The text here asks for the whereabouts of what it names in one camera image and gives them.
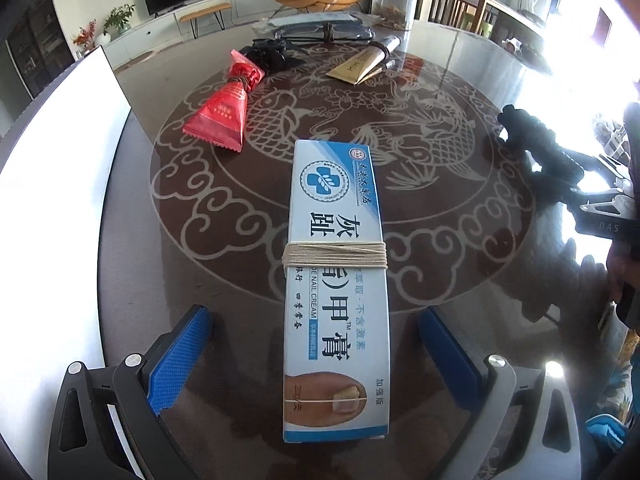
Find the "blue clamp pad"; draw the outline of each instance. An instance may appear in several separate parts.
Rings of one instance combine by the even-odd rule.
[[[211,314],[201,307],[149,375],[147,399],[156,415],[170,408],[211,337]]]
[[[437,307],[430,306],[420,315],[418,330],[456,405],[470,412],[479,410],[484,400],[482,374],[438,315]]]

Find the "blue and white box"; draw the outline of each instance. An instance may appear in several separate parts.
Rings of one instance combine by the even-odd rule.
[[[297,140],[289,242],[381,242],[369,148]],[[284,441],[383,436],[389,425],[386,270],[289,267]]]

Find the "blue cloth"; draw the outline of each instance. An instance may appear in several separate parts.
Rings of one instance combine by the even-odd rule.
[[[638,416],[640,415],[640,344],[636,345],[636,349],[629,359],[629,364],[631,364],[631,393],[633,395],[631,408]]]
[[[597,442],[617,453],[625,443],[629,428],[608,413],[596,415],[585,423],[587,431]]]

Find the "string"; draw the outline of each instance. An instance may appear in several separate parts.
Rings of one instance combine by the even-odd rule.
[[[227,83],[240,83],[244,88],[244,91],[248,91],[249,80],[243,75],[235,75],[226,80]]]
[[[386,269],[384,242],[290,242],[284,248],[287,267],[364,267]]]
[[[354,399],[319,399],[319,400],[284,399],[285,402],[353,402],[354,400],[367,400],[367,397],[356,397]]]

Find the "white cabinet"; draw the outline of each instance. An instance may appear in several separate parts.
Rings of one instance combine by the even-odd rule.
[[[180,29],[173,13],[160,16],[122,35],[127,52],[131,58],[139,56],[155,46],[180,36]]]
[[[236,15],[238,18],[244,18],[252,14],[273,12],[279,8],[280,4],[275,0],[236,0]]]
[[[193,37],[191,25],[189,22],[185,22],[180,30],[178,20],[191,12],[227,2],[232,6],[230,11],[223,11],[227,25],[229,25],[227,21],[229,16],[233,24],[242,25],[260,18],[268,18],[280,8],[280,4],[275,0],[201,0],[193,2],[158,18],[150,18],[147,22],[128,30],[111,41],[104,48],[104,53],[111,67],[117,68],[150,50],[161,50],[173,43],[190,39]],[[213,15],[204,16],[198,20],[198,28],[206,30],[209,27],[219,28]]]
[[[131,59],[122,41],[111,41],[110,44],[105,45],[103,48],[104,55],[109,60],[109,64],[114,68],[125,64]]]

